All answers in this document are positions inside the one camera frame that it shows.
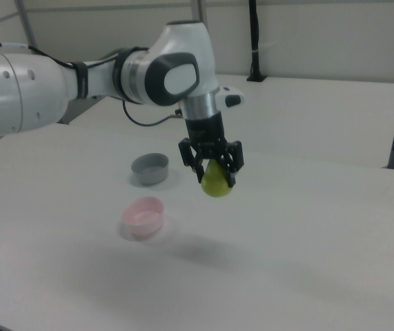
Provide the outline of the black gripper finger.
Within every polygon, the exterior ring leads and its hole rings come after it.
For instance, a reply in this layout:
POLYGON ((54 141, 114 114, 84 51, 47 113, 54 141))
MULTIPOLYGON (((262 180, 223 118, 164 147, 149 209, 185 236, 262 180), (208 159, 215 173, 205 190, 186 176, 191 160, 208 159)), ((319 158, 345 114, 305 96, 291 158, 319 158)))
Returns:
POLYGON ((197 175, 198 183, 201 183, 204 175, 204 167, 202 165, 203 159, 201 158, 201 155, 198 152, 196 155, 193 154, 193 148, 189 138, 182 139, 178 146, 184 165, 192 169, 192 171, 197 175))
POLYGON ((222 155, 222 167, 226 173, 229 188, 236 184, 236 175, 244 165, 244 155, 241 141, 228 142, 222 155))

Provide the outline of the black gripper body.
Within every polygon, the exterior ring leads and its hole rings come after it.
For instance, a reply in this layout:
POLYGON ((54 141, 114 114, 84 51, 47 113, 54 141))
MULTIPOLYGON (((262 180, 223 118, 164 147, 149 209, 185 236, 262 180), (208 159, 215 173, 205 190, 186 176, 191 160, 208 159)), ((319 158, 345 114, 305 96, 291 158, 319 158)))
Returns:
POLYGON ((221 113, 206 119, 186 119, 185 124, 193 154, 198 152, 202 159, 221 161, 227 144, 221 113))

